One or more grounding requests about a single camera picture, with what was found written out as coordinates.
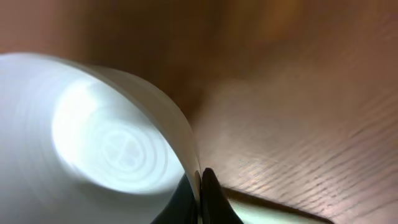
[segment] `white cup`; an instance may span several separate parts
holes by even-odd
[[[192,130],[154,85],[110,68],[5,54],[0,87],[2,223],[149,223],[184,173],[199,203]]]

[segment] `glossy surface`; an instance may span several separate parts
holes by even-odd
[[[393,0],[18,0],[0,8],[0,50],[149,80],[228,187],[336,223],[394,223],[397,11]]]

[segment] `wood grain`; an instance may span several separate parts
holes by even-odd
[[[397,12],[393,0],[6,1],[0,51],[144,77],[227,187],[336,223],[397,223]]]

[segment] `brown background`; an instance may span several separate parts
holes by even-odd
[[[227,187],[398,222],[398,1],[2,0],[10,51],[157,85]]]

